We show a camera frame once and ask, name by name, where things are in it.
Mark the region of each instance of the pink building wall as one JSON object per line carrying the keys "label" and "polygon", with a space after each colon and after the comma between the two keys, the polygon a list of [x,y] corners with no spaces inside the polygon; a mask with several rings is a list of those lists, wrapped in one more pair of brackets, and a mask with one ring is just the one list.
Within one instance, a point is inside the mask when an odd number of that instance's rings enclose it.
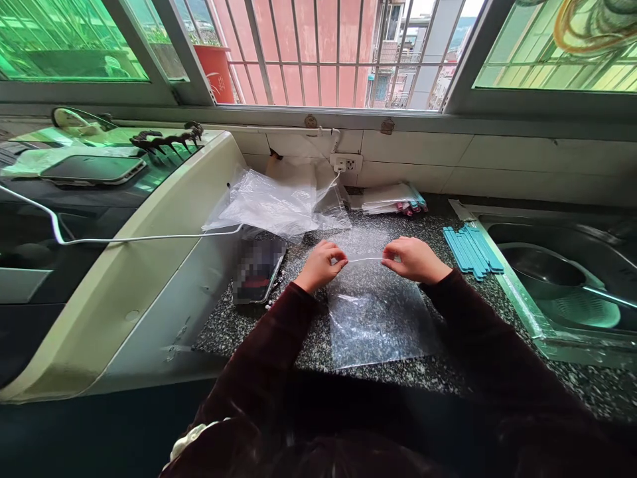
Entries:
{"label": "pink building wall", "polygon": [[[225,46],[230,48],[231,61],[241,61],[239,43],[232,28],[232,22],[228,14],[225,0],[209,0],[214,4],[217,12],[215,22],[221,30],[220,37],[225,39]],[[372,60],[372,36],[374,23],[376,22],[376,0],[362,0],[363,22],[360,41],[360,62]],[[336,62],[336,29],[337,0],[317,0],[318,2],[318,55],[320,63]],[[254,96],[248,81],[248,75],[243,65],[235,65],[236,76],[242,91],[245,103],[267,105],[263,77],[257,62],[254,41],[246,14],[246,6],[243,1],[237,0],[230,3],[232,15],[244,50],[246,62],[255,62],[247,65],[249,70]],[[261,35],[261,45],[265,61],[278,61],[277,46],[275,42],[274,28],[270,15],[268,0],[253,0],[255,16]],[[294,35],[294,22],[292,16],[291,0],[272,0],[274,17],[281,49],[281,60],[284,62],[296,62],[297,46]],[[316,62],[317,47],[314,22],[313,0],[295,0],[297,14],[297,26],[299,29],[299,50],[301,61]],[[356,0],[342,0],[340,12],[340,62],[354,63],[356,61],[356,47],[358,42],[358,17],[360,14],[360,2]],[[320,95],[321,105],[327,107],[336,106],[336,67],[320,66]],[[305,89],[306,106],[319,106],[319,83],[316,66],[303,66],[303,86]],[[339,99],[338,106],[343,108],[364,108],[370,67],[358,69],[358,79],[355,66],[341,66],[339,73]],[[285,105],[285,92],[283,79],[279,65],[267,65],[267,73],[272,89],[273,101],[277,105]],[[297,65],[284,65],[283,76],[287,87],[288,101],[291,106],[302,106],[301,76]],[[358,82],[356,99],[354,100],[354,83]]]}

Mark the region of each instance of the stainless steel sink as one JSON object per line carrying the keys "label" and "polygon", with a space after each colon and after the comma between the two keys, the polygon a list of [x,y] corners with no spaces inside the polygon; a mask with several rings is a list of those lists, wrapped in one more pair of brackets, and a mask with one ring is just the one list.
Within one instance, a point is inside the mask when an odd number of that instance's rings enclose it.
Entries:
{"label": "stainless steel sink", "polygon": [[[450,203],[460,219],[483,232],[503,264],[506,261],[498,244],[523,242],[541,246],[581,264],[610,292],[637,300],[635,243],[607,232],[621,218]],[[508,264],[498,281],[547,357],[637,370],[637,312],[621,307],[620,319],[613,328],[582,325],[575,318],[549,318]]]}

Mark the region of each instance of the smartphone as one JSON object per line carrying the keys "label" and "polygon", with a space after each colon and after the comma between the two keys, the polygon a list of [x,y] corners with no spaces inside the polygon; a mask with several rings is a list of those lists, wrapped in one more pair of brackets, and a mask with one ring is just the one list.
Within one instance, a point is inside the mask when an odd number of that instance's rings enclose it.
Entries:
{"label": "smartphone", "polygon": [[265,303],[286,251],[282,240],[250,241],[244,245],[234,280],[234,303]]}
{"label": "smartphone", "polygon": [[45,169],[40,178],[65,183],[117,185],[128,181],[146,162],[140,158],[69,156]]}

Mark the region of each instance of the sleeve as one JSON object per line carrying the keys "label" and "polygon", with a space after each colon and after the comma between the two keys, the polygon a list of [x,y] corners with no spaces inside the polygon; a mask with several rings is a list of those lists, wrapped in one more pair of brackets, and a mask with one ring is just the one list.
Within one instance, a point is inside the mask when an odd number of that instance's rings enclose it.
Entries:
{"label": "sleeve", "polygon": [[311,295],[290,283],[232,355],[188,431],[239,416],[259,428],[276,406],[317,309]]}
{"label": "sleeve", "polygon": [[290,283],[232,355],[161,478],[245,476],[262,453],[261,430],[273,416],[318,303]]}
{"label": "sleeve", "polygon": [[441,338],[495,408],[515,476],[630,476],[635,461],[609,442],[584,404],[454,269],[421,285],[445,319]]}
{"label": "sleeve", "polygon": [[445,319],[442,340],[489,403],[512,414],[592,416],[493,308],[454,269],[433,286],[421,284]]}

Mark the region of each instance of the kitchen counter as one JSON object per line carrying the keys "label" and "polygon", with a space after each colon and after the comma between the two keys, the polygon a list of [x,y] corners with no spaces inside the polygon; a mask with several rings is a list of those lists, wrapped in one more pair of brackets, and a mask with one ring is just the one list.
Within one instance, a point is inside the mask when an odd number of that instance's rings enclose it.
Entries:
{"label": "kitchen counter", "polygon": [[[443,238],[442,229],[445,226],[460,228],[462,222],[449,206],[448,197],[427,195],[426,199],[429,212],[418,214],[413,218],[398,214],[363,216],[359,212],[351,212],[351,230],[306,233],[302,244],[293,244],[288,248],[270,299],[276,299],[281,295],[285,286],[296,278],[309,252],[322,239],[336,242],[348,255],[380,256],[388,242],[400,236],[413,236],[426,241],[442,261],[454,266],[455,260]],[[466,203],[476,204],[477,202],[467,201]],[[499,205],[507,206],[508,204],[500,203]],[[538,208],[536,202],[530,207]],[[488,276],[483,282],[477,282],[470,274],[464,276],[467,282],[493,306],[501,318],[512,324],[518,335],[534,348],[518,314],[496,278]],[[423,298],[428,310],[432,314],[437,314],[429,299],[425,295]],[[324,290],[317,292],[317,299],[327,304]],[[235,306],[232,303],[232,284],[229,284],[201,330],[193,349],[230,357],[264,313],[264,305]],[[624,423],[637,422],[637,376],[633,372],[552,360],[545,360],[545,362],[564,385],[572,390],[598,418]],[[295,366],[301,370],[318,370],[366,380],[413,386],[467,398],[474,395],[463,373],[444,352],[421,358],[334,370],[327,307],[313,321]]]}

